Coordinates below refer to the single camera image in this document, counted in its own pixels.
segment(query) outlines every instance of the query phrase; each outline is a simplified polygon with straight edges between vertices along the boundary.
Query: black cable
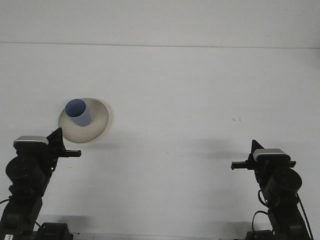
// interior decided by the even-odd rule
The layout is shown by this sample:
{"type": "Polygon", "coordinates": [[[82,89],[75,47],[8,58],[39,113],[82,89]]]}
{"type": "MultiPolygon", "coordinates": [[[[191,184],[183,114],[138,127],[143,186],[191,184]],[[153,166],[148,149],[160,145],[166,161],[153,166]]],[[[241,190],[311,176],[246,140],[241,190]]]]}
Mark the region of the black cable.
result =
{"type": "Polygon", "coordinates": [[[255,228],[254,228],[254,222],[255,222],[255,217],[257,214],[265,214],[265,215],[268,215],[268,213],[266,211],[256,211],[255,214],[253,215],[253,218],[252,218],[252,224],[251,224],[251,227],[252,227],[252,232],[253,234],[255,234],[255,228]]]}
{"type": "Polygon", "coordinates": [[[262,201],[262,198],[260,195],[261,192],[262,192],[261,190],[258,191],[258,199],[263,206],[268,207],[267,204],[264,201],[262,201]]]}
{"type": "Polygon", "coordinates": [[[301,209],[302,209],[304,218],[305,218],[305,222],[306,222],[306,225],[308,226],[308,229],[309,229],[309,233],[310,233],[311,240],[314,240],[314,236],[313,236],[313,234],[312,234],[312,232],[311,232],[311,227],[310,227],[310,224],[309,224],[309,220],[308,220],[308,218],[307,218],[307,214],[306,214],[305,208],[304,208],[304,206],[302,205],[302,201],[301,201],[298,193],[296,194],[296,196],[297,196],[298,199],[299,199],[299,203],[300,203],[300,206],[301,206],[301,209]]]}
{"type": "Polygon", "coordinates": [[[5,200],[2,200],[2,201],[0,201],[0,204],[3,204],[3,203],[5,203],[5,202],[8,202],[10,199],[5,199],[5,200]]]}

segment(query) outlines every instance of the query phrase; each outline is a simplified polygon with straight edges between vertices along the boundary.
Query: plastic cup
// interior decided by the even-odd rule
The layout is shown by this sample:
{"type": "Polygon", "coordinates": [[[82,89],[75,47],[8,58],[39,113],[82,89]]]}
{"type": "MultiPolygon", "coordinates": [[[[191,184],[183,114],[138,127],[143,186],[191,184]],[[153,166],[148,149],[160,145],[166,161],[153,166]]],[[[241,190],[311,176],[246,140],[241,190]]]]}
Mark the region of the plastic cup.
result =
{"type": "Polygon", "coordinates": [[[66,115],[77,125],[81,127],[88,126],[91,122],[89,108],[85,101],[81,99],[72,99],[64,108],[66,115]]]}

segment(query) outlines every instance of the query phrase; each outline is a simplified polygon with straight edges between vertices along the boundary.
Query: white surface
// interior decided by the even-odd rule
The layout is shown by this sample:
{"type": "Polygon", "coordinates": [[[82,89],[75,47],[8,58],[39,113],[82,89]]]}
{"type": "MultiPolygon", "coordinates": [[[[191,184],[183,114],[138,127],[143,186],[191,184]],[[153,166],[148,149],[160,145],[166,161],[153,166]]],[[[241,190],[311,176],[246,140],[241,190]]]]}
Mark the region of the white surface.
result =
{"type": "MultiPolygon", "coordinates": [[[[320,236],[320,50],[0,44],[0,198],[13,140],[48,135],[66,102],[94,97],[113,122],[60,159],[39,222],[73,232],[240,238],[254,173],[230,168],[257,139],[297,161],[320,236]]],[[[258,216],[258,222],[267,222],[258,216]]]]}
{"type": "Polygon", "coordinates": [[[0,1],[0,42],[320,48],[318,0],[0,1]]]}

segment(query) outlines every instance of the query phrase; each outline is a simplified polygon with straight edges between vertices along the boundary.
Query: blue cup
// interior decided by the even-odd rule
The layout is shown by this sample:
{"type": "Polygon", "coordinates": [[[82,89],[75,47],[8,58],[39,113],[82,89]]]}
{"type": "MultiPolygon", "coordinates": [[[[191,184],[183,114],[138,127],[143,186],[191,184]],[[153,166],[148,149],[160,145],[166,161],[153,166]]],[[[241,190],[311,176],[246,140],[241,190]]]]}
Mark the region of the blue cup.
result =
{"type": "Polygon", "coordinates": [[[85,101],[81,99],[72,99],[64,108],[66,115],[77,125],[81,127],[88,126],[91,122],[89,108],[85,101]]]}

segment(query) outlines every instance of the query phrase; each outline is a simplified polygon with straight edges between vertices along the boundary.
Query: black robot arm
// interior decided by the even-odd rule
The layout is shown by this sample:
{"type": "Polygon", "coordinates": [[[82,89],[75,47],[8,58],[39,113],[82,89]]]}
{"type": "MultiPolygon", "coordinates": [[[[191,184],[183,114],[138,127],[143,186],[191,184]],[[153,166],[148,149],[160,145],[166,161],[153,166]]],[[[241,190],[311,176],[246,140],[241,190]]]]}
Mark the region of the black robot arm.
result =
{"type": "Polygon", "coordinates": [[[81,151],[66,150],[62,129],[48,137],[22,136],[13,143],[17,157],[5,171],[12,181],[11,196],[0,221],[0,238],[28,240],[40,209],[58,158],[80,157],[81,151]]]}
{"type": "Polygon", "coordinates": [[[254,170],[272,225],[272,231],[248,232],[246,240],[310,240],[297,207],[302,180],[295,164],[282,150],[265,149],[256,140],[246,161],[232,162],[232,169],[254,170]]]}

